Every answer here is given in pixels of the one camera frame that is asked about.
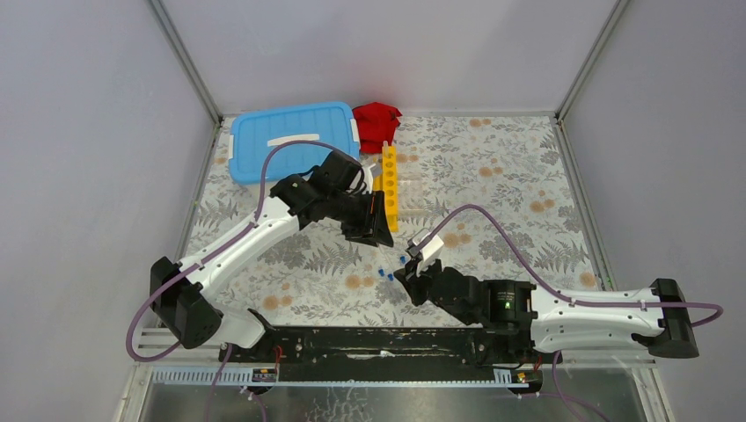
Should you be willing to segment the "blue plastic bin lid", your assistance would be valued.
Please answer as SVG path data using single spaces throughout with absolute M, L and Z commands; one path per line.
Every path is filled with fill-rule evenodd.
M 239 115 L 229 132 L 228 169 L 247 186 L 275 181 L 323 163 L 334 146 L 357 159 L 360 142 L 351 107 L 340 101 L 294 105 Z

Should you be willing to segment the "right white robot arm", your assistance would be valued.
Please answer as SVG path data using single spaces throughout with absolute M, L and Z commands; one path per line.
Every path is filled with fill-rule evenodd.
M 633 291 L 567 291 L 570 302 L 528 281 L 479 280 L 436 261 L 393 274 L 413 305 L 431 302 L 465 325 L 504 337 L 506 354 L 525 362 L 576 349 L 645 349 L 655 357 L 699 355 L 684 294 L 672 279 Z

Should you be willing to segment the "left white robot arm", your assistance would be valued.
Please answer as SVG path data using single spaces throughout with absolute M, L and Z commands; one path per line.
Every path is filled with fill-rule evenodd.
M 384 192 L 374 187 L 380 165 L 363 165 L 332 150 L 320 165 L 277 181 L 253 215 L 180 262 L 167 257 L 150 268 L 150 308 L 177 339 L 194 349 L 216 338 L 237 345 L 253 361 L 267 358 L 273 339 L 251 311 L 231 311 L 217 295 L 248 264 L 313 222 L 339 223 L 345 239 L 393 245 Z

